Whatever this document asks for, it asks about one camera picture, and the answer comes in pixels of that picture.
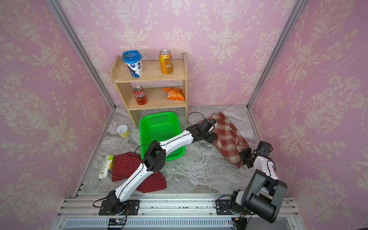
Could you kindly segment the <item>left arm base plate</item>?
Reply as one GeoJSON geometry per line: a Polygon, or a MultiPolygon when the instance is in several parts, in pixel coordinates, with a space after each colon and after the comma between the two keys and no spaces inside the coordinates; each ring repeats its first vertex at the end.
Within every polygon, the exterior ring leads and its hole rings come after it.
{"type": "Polygon", "coordinates": [[[108,202],[104,200],[99,209],[99,216],[136,216],[140,208],[139,200],[108,202]]]}

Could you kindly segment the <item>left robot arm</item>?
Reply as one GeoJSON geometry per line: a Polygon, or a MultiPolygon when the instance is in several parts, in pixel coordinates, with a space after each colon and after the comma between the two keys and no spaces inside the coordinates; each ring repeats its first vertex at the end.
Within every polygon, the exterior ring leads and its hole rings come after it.
{"type": "Polygon", "coordinates": [[[165,165],[166,157],[175,150],[201,140],[212,143],[216,137],[213,132],[216,123],[215,119],[204,119],[200,124],[187,127],[185,131],[171,139],[162,142],[155,140],[149,144],[136,171],[121,186],[100,199],[102,203],[98,207],[98,215],[128,215],[126,202],[136,188],[149,176],[160,171],[165,165]]]}

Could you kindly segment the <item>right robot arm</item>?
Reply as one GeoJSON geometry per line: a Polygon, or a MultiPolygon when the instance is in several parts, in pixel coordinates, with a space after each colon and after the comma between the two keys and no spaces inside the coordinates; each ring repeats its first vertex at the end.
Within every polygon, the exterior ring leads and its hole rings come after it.
{"type": "Polygon", "coordinates": [[[244,191],[233,192],[229,205],[234,214],[251,212],[269,223],[277,219],[288,187],[276,175],[272,150],[271,144],[261,141],[255,150],[240,152],[242,165],[255,168],[255,173],[244,191]]]}

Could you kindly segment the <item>red plaid skirt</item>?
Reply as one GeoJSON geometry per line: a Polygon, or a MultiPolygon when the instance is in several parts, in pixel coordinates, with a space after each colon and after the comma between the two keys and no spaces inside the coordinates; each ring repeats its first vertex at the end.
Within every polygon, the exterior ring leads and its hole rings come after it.
{"type": "Polygon", "coordinates": [[[212,144],[227,162],[237,169],[242,168],[240,152],[250,148],[248,142],[224,113],[213,113],[208,117],[208,120],[211,119],[215,119],[217,122],[213,130],[217,137],[212,144]]]}

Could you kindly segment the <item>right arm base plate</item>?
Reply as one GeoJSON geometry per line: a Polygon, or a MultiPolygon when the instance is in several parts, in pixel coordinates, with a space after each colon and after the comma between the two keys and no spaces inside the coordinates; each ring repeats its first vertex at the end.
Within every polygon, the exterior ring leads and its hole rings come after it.
{"type": "Polygon", "coordinates": [[[253,215],[253,212],[247,211],[235,201],[231,202],[229,199],[216,200],[214,208],[216,209],[217,215],[235,215],[241,217],[253,215]]]}

